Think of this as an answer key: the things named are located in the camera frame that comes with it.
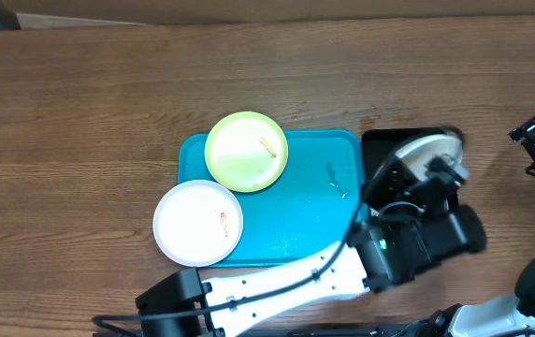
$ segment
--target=black cable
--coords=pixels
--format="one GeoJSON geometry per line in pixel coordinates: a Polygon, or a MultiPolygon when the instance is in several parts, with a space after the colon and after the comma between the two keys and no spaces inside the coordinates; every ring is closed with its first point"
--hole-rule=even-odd
{"type": "Polygon", "coordinates": [[[427,323],[427,319],[422,319],[422,320],[418,320],[418,321],[414,321],[412,323],[409,323],[405,326],[405,328],[401,329],[399,332],[393,334],[392,336],[390,337],[399,337],[399,336],[402,336],[404,335],[409,329],[415,327],[415,326],[418,326],[418,325],[424,325],[427,323]]]}
{"type": "MultiPolygon", "coordinates": [[[[401,145],[398,146],[398,148],[401,148],[402,146],[406,145],[407,143],[413,140],[414,138],[404,141],[401,145]]],[[[106,321],[147,322],[147,321],[154,321],[154,320],[175,319],[175,318],[182,318],[182,317],[205,315],[205,314],[209,314],[215,311],[220,311],[223,309],[231,309],[238,305],[243,305],[243,304],[251,303],[254,301],[264,300],[270,297],[278,296],[283,293],[297,289],[298,287],[304,286],[310,282],[314,282],[315,280],[319,279],[320,276],[324,272],[329,270],[329,268],[334,264],[334,262],[336,262],[337,258],[342,252],[342,249],[344,249],[344,246],[347,244],[347,242],[351,238],[351,235],[353,234],[355,219],[359,214],[359,210],[361,209],[363,200],[367,201],[369,199],[369,197],[371,196],[375,188],[374,186],[378,185],[378,183],[384,178],[385,173],[392,167],[393,164],[395,164],[398,161],[398,157],[395,156],[395,153],[396,151],[392,151],[390,155],[388,155],[386,160],[383,161],[382,166],[376,171],[376,174],[371,180],[371,182],[367,184],[366,188],[362,189],[362,191],[360,192],[357,208],[353,212],[353,216],[351,217],[350,224],[347,227],[346,232],[344,233],[344,236],[342,237],[342,241],[340,242],[339,246],[336,248],[336,251],[334,251],[334,254],[332,255],[332,257],[325,263],[325,265],[316,273],[312,274],[311,276],[305,279],[302,279],[296,283],[293,283],[289,286],[271,290],[263,294],[253,295],[248,298],[244,298],[240,300],[231,300],[229,302],[218,304],[218,305],[213,305],[207,308],[195,309],[191,311],[184,311],[184,312],[178,312],[178,313],[157,314],[157,315],[97,315],[91,318],[91,321],[97,327],[108,329],[114,332],[118,332],[121,335],[124,335],[127,337],[137,337],[136,334],[134,334],[133,332],[130,332],[128,330],[106,323],[106,321]]]]}

